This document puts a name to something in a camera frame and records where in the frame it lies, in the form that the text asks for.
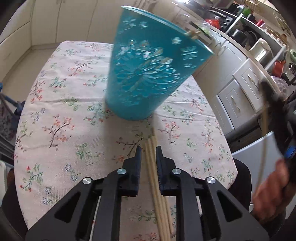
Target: silver screw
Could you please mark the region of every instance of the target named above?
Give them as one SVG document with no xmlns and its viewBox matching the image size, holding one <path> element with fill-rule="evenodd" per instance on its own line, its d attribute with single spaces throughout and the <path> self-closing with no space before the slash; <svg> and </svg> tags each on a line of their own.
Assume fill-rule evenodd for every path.
<svg viewBox="0 0 296 241">
<path fill-rule="evenodd" d="M 208 178 L 207 178 L 207 182 L 210 183 L 210 184 L 213 184 L 213 183 L 216 182 L 216 179 L 213 178 L 213 177 L 208 177 Z"/>
<path fill-rule="evenodd" d="M 174 168 L 172 172 L 173 174 L 179 175 L 181 173 L 181 170 L 179 168 Z"/>
<path fill-rule="evenodd" d="M 126 174 L 126 170 L 124 168 L 119 168 L 117 170 L 117 173 L 120 174 L 120 175 L 123 175 L 123 174 Z"/>
<path fill-rule="evenodd" d="M 90 184 L 90 183 L 91 183 L 91 178 L 90 178 L 90 177 L 86 177 L 86 178 L 84 178 L 84 179 L 82 180 L 82 182 L 83 182 L 84 184 Z"/>
</svg>

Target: table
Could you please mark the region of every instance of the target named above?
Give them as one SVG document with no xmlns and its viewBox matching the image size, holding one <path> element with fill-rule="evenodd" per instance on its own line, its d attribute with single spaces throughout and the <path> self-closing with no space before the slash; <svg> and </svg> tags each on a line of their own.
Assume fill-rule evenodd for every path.
<svg viewBox="0 0 296 241">
<path fill-rule="evenodd" d="M 154 127 L 164 156 L 226 188 L 237 170 L 217 119 L 193 77 L 148 119 L 120 119 L 104 102 L 111 44 L 63 42 L 27 98 L 15 144 L 15 182 L 28 228 L 81 179 L 103 178 L 144 146 Z M 175 198 L 170 200 L 176 226 Z M 137 197 L 121 206 L 120 240 L 159 240 L 142 155 Z"/>
</svg>

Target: floral fabric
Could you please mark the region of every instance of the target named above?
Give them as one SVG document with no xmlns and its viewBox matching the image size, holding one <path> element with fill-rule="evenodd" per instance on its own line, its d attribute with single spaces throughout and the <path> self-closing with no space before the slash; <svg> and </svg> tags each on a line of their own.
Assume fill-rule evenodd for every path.
<svg viewBox="0 0 296 241">
<path fill-rule="evenodd" d="M 226 139 L 193 77 L 148 119 L 127 121 L 108 109 L 111 50 L 111 44 L 63 42 L 33 84 L 15 143 L 17 194 L 29 228 L 84 177 L 103 178 L 120 168 L 152 127 L 177 167 L 198 178 L 214 176 L 226 188 L 235 180 Z M 175 227 L 173 197 L 170 206 Z M 139 194 L 122 199 L 120 240 L 159 240 L 153 209 L 143 154 Z"/>
</svg>

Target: floor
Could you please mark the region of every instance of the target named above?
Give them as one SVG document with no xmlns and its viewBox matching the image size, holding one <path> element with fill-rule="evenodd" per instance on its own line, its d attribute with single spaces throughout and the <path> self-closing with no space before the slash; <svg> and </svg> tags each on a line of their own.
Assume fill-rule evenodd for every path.
<svg viewBox="0 0 296 241">
<path fill-rule="evenodd" d="M 2 92 L 15 101 L 26 100 L 37 75 L 54 50 L 31 50 L 5 78 Z"/>
</svg>

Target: tablecloth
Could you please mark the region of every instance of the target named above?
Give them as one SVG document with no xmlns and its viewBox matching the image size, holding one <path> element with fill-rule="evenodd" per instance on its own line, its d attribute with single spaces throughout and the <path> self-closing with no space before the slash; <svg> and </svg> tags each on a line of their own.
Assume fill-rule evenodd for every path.
<svg viewBox="0 0 296 241">
<path fill-rule="evenodd" d="M 34 82 L 15 143 L 15 182 L 28 228 L 81 179 L 103 178 L 156 132 L 164 156 L 194 177 L 228 188 L 237 170 L 215 115 L 193 77 L 142 121 L 117 117 L 104 101 L 112 45 L 59 45 Z M 175 198 L 170 208 L 176 227 Z M 159 240 L 142 155 L 137 197 L 123 198 L 120 240 Z"/>
</svg>

